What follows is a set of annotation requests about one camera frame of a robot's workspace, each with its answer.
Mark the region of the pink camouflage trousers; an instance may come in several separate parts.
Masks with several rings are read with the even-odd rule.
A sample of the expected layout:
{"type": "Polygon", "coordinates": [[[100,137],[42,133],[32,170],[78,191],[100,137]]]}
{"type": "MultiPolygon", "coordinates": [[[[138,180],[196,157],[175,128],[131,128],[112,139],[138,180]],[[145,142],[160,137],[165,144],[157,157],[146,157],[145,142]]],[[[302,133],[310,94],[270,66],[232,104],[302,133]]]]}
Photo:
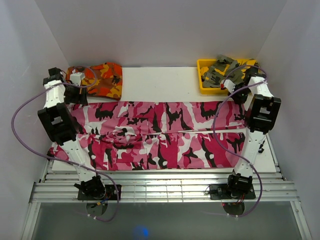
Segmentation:
{"type": "Polygon", "coordinates": [[[232,168],[245,135],[233,101],[71,104],[91,165],[105,171],[232,168]]]}

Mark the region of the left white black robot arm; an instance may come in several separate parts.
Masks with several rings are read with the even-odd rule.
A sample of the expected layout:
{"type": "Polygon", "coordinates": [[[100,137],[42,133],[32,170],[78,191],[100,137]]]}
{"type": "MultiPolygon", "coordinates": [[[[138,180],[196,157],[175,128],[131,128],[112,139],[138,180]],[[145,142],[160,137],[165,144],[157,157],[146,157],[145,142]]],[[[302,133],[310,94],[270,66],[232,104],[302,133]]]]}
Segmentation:
{"type": "Polygon", "coordinates": [[[82,87],[83,72],[72,73],[68,83],[63,71],[57,67],[48,70],[49,76],[43,79],[45,105],[37,115],[49,137],[66,153],[68,160],[76,163],[75,169],[80,183],[74,186],[86,197],[100,200],[106,195],[106,187],[101,177],[94,172],[91,159],[81,147],[79,133],[81,125],[71,115],[69,104],[87,105],[87,90],[82,87]]]}

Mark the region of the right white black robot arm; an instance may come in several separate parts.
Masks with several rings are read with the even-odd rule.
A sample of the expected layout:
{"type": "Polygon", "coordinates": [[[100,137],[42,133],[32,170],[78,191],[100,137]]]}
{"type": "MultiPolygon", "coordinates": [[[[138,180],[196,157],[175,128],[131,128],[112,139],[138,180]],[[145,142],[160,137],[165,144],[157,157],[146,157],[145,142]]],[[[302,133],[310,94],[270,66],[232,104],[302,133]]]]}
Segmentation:
{"type": "Polygon", "coordinates": [[[245,103],[248,94],[252,94],[244,119],[245,140],[241,157],[228,177],[225,189],[230,198],[237,199],[254,191],[253,167],[260,146],[275,126],[282,101],[270,92],[266,75],[254,67],[245,71],[242,83],[235,85],[227,80],[224,85],[231,94],[236,92],[232,96],[236,103],[245,103]]]}

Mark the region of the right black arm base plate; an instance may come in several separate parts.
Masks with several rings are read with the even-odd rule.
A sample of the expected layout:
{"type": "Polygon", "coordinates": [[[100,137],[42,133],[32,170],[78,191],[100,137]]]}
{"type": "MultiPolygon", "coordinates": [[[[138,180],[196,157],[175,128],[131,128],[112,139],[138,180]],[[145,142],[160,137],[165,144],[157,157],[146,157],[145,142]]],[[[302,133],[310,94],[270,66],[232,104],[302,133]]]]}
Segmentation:
{"type": "Polygon", "coordinates": [[[243,193],[242,191],[231,191],[227,188],[226,183],[210,184],[205,190],[204,194],[208,195],[211,200],[254,200],[256,194],[253,187],[248,193],[243,193]]]}

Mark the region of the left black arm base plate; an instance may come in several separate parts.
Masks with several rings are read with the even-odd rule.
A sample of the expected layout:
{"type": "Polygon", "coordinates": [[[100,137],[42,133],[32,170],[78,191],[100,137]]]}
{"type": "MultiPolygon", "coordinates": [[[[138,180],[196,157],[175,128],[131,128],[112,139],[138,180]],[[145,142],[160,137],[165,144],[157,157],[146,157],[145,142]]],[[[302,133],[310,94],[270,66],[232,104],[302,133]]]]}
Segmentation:
{"type": "Polygon", "coordinates": [[[113,184],[105,184],[102,191],[94,193],[93,195],[85,195],[79,190],[76,199],[80,201],[102,201],[105,199],[116,201],[117,191],[113,184]]]}

